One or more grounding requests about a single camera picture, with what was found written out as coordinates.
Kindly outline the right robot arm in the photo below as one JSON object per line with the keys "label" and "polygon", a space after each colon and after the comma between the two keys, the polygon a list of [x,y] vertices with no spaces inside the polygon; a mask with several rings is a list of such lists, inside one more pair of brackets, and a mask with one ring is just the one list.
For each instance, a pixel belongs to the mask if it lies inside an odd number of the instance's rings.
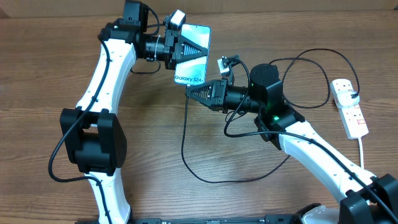
{"label": "right robot arm", "polygon": [[339,204],[334,209],[313,203],[293,214],[290,223],[397,223],[397,179],[357,166],[319,136],[284,101],[275,65],[255,66],[247,87],[222,78],[190,86],[185,94],[213,111],[256,113],[255,134],[296,158]]}

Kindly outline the Samsung Galaxy smartphone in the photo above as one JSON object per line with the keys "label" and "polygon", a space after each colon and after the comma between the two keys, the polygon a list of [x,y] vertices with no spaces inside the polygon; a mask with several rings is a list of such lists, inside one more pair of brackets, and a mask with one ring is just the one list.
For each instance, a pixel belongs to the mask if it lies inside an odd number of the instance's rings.
{"label": "Samsung Galaxy smartphone", "polygon": [[[194,43],[210,49],[211,29],[208,26],[184,24],[180,36],[184,36]],[[205,82],[208,55],[177,63],[174,73],[174,82],[179,85],[200,85]]]}

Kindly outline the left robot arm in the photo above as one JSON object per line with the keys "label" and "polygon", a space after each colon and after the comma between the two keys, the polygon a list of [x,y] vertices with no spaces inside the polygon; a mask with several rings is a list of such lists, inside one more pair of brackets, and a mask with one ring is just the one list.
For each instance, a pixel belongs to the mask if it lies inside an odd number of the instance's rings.
{"label": "left robot arm", "polygon": [[60,115],[68,159],[94,192],[98,223],[132,223],[121,178],[127,139],[118,120],[124,84],[139,59],[156,62],[174,71],[174,82],[199,85],[205,81],[211,29],[188,24],[182,11],[174,11],[148,33],[153,10],[140,1],[126,1],[123,16],[99,33],[101,52],[91,82],[73,109]]}

